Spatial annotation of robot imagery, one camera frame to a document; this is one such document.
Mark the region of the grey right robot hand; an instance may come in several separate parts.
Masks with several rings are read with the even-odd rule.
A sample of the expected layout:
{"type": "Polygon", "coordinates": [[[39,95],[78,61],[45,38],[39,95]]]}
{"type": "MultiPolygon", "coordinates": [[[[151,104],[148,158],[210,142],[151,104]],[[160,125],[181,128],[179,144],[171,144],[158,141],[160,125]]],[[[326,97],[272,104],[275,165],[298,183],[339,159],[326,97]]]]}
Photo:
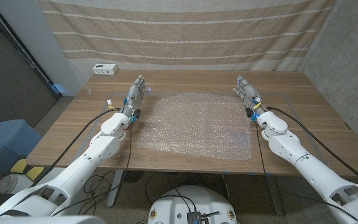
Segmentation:
{"type": "Polygon", "coordinates": [[[243,76],[239,75],[237,77],[237,84],[236,87],[233,88],[233,91],[242,100],[246,108],[246,115],[251,120],[257,121],[257,118],[262,113],[267,112],[259,92],[256,91],[243,76]]]}

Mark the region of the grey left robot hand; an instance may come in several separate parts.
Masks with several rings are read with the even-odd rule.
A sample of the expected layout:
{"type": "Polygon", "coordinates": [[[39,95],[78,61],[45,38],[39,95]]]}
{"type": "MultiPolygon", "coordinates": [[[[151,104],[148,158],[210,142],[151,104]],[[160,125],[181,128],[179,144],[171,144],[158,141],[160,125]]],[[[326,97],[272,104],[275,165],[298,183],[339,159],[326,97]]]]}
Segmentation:
{"type": "Polygon", "coordinates": [[[151,91],[147,87],[145,78],[140,75],[130,86],[127,96],[124,98],[124,106],[120,112],[126,115],[133,123],[140,117],[140,107],[144,96],[151,91]]]}

